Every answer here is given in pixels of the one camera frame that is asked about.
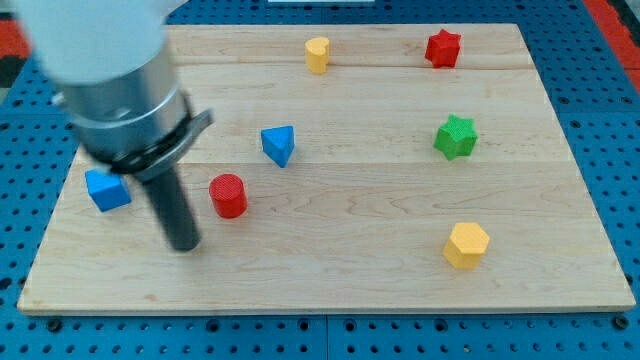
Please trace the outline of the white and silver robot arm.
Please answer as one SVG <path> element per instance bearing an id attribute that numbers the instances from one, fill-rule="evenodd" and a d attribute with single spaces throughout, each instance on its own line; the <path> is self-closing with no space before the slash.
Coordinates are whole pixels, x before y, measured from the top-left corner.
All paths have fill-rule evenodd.
<path id="1" fill-rule="evenodd" d="M 180 2 L 12 4 L 84 150 L 140 183 L 173 249 L 196 248 L 200 233 L 175 166 L 213 115 L 193 113 L 172 64 L 165 23 Z"/>

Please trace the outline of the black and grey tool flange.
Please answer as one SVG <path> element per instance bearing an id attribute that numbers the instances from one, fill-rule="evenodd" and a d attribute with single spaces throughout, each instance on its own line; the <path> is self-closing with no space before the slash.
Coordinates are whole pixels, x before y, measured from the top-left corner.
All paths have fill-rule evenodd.
<path id="1" fill-rule="evenodd" d="M 182 93 L 187 114 L 164 138 L 140 150 L 115 156 L 107 162 L 107 171 L 118 175 L 131 175 L 147 182 L 171 169 L 191 148 L 198 136 L 214 123 L 211 109 L 197 115 L 191 111 L 188 97 Z"/>

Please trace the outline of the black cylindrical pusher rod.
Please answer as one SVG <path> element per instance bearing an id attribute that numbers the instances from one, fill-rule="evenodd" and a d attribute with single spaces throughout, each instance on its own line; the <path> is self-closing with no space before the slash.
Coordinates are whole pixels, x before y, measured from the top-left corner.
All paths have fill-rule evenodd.
<path id="1" fill-rule="evenodd" d="M 176 251 L 191 251 L 201 237 L 179 176 L 170 168 L 142 183 L 163 233 Z"/>

